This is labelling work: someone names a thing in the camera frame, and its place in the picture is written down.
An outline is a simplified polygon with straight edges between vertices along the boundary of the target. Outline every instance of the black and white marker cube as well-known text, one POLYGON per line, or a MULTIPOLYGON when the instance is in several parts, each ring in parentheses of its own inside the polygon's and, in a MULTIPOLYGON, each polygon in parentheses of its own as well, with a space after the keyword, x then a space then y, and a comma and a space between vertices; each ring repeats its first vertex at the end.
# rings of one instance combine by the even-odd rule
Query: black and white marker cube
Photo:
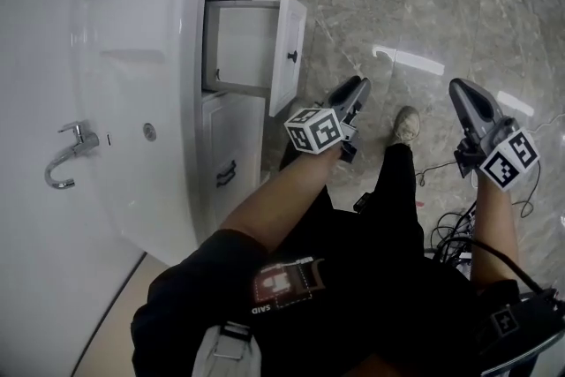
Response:
POLYGON ((317 155, 343 140, 333 109, 301 109, 284 123, 298 151, 317 155))
POLYGON ((539 160, 531 135, 520 129, 500 143, 480 169, 506 192, 539 160))

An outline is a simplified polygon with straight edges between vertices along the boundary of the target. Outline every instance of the cabinet door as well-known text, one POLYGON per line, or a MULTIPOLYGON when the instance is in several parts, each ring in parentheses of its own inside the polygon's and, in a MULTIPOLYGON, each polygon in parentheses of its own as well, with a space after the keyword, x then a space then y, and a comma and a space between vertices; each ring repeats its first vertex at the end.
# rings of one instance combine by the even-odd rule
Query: cabinet door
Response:
POLYGON ((202 106, 205 211, 211 234, 260 182, 265 100, 221 94, 202 106))

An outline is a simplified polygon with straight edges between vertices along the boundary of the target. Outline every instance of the black shirt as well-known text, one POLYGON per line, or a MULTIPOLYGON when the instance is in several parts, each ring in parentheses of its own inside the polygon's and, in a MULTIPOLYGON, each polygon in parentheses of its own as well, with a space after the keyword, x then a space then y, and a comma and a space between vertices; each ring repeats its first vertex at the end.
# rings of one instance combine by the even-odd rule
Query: black shirt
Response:
POLYGON ((479 298, 424 257, 393 265, 366 245, 333 250, 268 254, 216 232, 151 284, 132 324, 136 374, 190 375, 206 330, 232 320, 251 326, 262 375, 343 375, 372 353, 422 375, 479 375, 473 325, 517 298, 516 282, 479 298))

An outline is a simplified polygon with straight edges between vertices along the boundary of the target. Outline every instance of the white wall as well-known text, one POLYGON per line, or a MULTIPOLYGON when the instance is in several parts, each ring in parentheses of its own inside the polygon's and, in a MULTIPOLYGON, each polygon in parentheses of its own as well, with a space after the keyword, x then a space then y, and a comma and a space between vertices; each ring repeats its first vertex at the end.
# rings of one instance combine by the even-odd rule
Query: white wall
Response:
POLYGON ((0 371, 68 375, 140 251, 110 228, 78 159, 43 181, 78 118, 70 0, 0 0, 0 371))

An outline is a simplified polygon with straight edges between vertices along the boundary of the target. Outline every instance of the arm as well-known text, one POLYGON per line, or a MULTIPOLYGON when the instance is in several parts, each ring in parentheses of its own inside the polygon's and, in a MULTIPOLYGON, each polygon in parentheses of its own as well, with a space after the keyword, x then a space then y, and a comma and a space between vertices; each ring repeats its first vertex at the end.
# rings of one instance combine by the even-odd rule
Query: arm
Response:
POLYGON ((341 156, 341 143, 296 161, 239 205, 221 229, 245 233, 273 251, 302 218, 341 156))
MULTIPOLYGON (((517 263, 518 243, 512 202, 508 192, 501 191, 482 172, 478 172, 477 218, 475 239, 506 254, 517 263)), ((471 280, 479 287, 516 276, 501 260, 478 247, 472 250, 471 280)))

